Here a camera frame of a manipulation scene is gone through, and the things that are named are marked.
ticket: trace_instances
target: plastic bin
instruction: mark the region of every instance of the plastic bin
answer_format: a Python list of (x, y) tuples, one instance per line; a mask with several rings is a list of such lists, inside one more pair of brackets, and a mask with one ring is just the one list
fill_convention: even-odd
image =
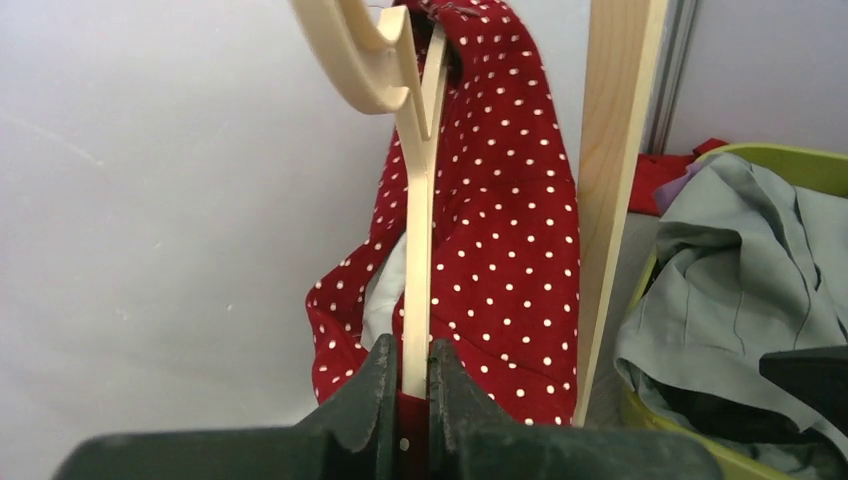
[[(707, 155), (728, 152), (768, 168), (792, 185), (818, 192), (848, 197), (848, 156), (768, 143), (727, 145)], [(633, 309), (655, 278), (657, 257), (648, 258), (642, 278), (636, 286), (629, 309)], [(792, 480), (792, 477), (740, 455), (716, 442), (691, 432), (651, 412), (639, 397), (625, 389), (621, 417), (628, 427), (682, 433), (700, 441), (715, 457), (726, 480)]]

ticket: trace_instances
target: red cloth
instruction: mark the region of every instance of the red cloth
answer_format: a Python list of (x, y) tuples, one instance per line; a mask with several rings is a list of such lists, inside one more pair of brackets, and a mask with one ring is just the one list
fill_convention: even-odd
[[(441, 5), (439, 23), (462, 59), (437, 155), (430, 331), (452, 340), (472, 378), (517, 421), (568, 425), (577, 399), (577, 202), (544, 67), (503, 1), (429, 3)], [(401, 157), (395, 132), (368, 239), (307, 295), (319, 402), (366, 356), (365, 288), (406, 223)], [(392, 322), (400, 338), (402, 298)], [(421, 406), (399, 400), (402, 413)], [(407, 458), (427, 443), (418, 428), (426, 415), (410, 415), (422, 418), (400, 419)]]
[(666, 183), (685, 175), (686, 166), (701, 155), (725, 145), (727, 142), (724, 140), (711, 138), (692, 150), (692, 155), (639, 155), (627, 210), (659, 217), (654, 192)]

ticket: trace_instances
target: gray wall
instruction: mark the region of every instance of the gray wall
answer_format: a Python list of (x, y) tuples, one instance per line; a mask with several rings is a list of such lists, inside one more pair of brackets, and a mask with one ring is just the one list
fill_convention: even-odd
[(699, 2), (668, 151), (711, 136), (848, 153), (848, 2)]
[[(576, 160), (588, 0), (517, 8)], [(365, 238), (391, 125), (283, 0), (0, 2), (0, 477), (314, 408), (304, 295)]]

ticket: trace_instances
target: wooden post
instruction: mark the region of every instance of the wooden post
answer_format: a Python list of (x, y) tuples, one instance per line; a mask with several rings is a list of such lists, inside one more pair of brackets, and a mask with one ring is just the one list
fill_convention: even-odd
[(668, 0), (592, 0), (577, 198), (581, 272), (574, 425), (586, 419)]

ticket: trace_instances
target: red garment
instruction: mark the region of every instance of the red garment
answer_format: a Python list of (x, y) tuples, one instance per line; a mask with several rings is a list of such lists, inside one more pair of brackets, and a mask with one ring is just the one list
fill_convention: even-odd
[(701, 155), (725, 145), (727, 142), (724, 140), (711, 138), (692, 150), (692, 155), (640, 154), (636, 160), (636, 173), (633, 176), (627, 211), (659, 217), (654, 192), (666, 183), (685, 175), (686, 166)]
[[(417, 1), (406, 3), (421, 11)], [(462, 58), (437, 155), (430, 331), (452, 339), (472, 378), (513, 418), (568, 425), (577, 398), (577, 203), (544, 67), (501, 0), (429, 4), (441, 7), (438, 21)], [(319, 402), (366, 356), (358, 342), (366, 284), (406, 223), (401, 156), (395, 132), (368, 240), (306, 299)], [(398, 338), (402, 322), (401, 298), (393, 315)], [(402, 418), (402, 435), (422, 417)], [(401, 450), (426, 447), (426, 437), (409, 441)]]

